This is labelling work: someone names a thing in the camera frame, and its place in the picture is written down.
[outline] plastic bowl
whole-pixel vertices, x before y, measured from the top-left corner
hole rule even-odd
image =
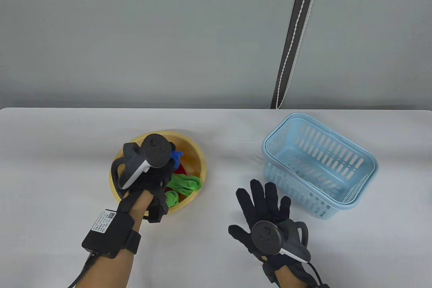
[[[201,179],[202,185],[204,186],[207,177],[207,163],[204,158],[204,153],[199,148],[199,146],[194,141],[192,141],[189,137],[177,132],[170,132],[170,131],[157,131],[157,132],[147,133],[133,139],[131,142],[135,142],[138,145],[141,145],[142,141],[147,137],[147,135],[153,133],[160,134],[164,136],[168,141],[171,141],[175,144],[177,150],[183,153],[183,156],[181,158],[181,163],[182,166],[185,168],[186,173],[189,176],[199,177]],[[114,160],[122,156],[123,156],[123,149],[121,149],[117,153]],[[124,165],[120,165],[120,167],[118,168],[119,175],[123,173],[124,169],[125,169]],[[111,187],[112,194],[114,195],[114,198],[116,198],[116,200],[120,202],[121,198],[114,187],[111,172],[109,174],[109,184]],[[171,207],[168,211],[168,214],[172,214],[186,207],[192,200],[196,198],[198,194],[199,194],[198,192],[193,192],[190,196],[181,200],[176,206]]]

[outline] black glove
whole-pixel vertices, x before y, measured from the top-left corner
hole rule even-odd
[[[171,150],[174,151],[176,146],[171,142],[170,144]],[[161,168],[151,167],[146,173],[143,172],[127,189],[121,189],[118,181],[116,181],[119,178],[117,168],[123,163],[124,159],[120,157],[113,162],[111,167],[114,187],[118,195],[122,198],[117,210],[128,212],[135,201],[139,198],[141,193],[144,190],[148,190],[154,195],[154,198],[148,206],[148,216],[145,216],[144,219],[147,219],[150,223],[159,223],[162,219],[162,216],[166,215],[169,209],[168,205],[166,204],[165,188],[168,185],[168,182],[170,182],[174,171],[174,159],[171,158],[168,163]],[[129,195],[127,198],[123,199],[127,191],[129,191]]]
[[[282,197],[280,207],[278,208],[279,199],[274,183],[268,182],[265,184],[264,195],[263,186],[259,181],[254,179],[250,182],[250,190],[252,192],[253,203],[245,189],[239,188],[236,191],[237,200],[239,201],[250,230],[261,220],[267,220],[277,224],[290,218],[291,199],[287,196]],[[254,245],[250,233],[246,232],[238,225],[229,226],[228,232],[233,238],[243,243],[248,251],[258,260],[263,261],[262,257],[264,255]],[[265,255],[265,257],[267,261],[264,261],[263,270],[270,282],[276,282],[276,284],[279,285],[274,272],[286,265],[299,280],[305,282],[310,287],[317,286],[315,279],[304,270],[300,262],[283,254]]]

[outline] gray wall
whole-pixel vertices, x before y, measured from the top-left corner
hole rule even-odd
[[[0,0],[9,106],[269,107],[294,0]]]
[[[269,107],[292,5],[0,0],[0,107]],[[284,107],[432,106],[431,10],[315,0]]]
[[[432,0],[314,0],[284,107],[432,108]]]

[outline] green towel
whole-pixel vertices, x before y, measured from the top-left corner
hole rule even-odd
[[[166,204],[168,208],[174,207],[179,204],[179,194],[175,191],[167,191],[165,192],[166,196]]]
[[[171,181],[168,182],[168,188],[185,196],[190,196],[194,191],[200,191],[201,186],[200,178],[187,176],[186,174],[173,174]]]

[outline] light blue basket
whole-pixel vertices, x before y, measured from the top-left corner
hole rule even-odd
[[[369,152],[303,113],[289,115],[262,151],[265,177],[322,219],[355,207],[378,171]]]

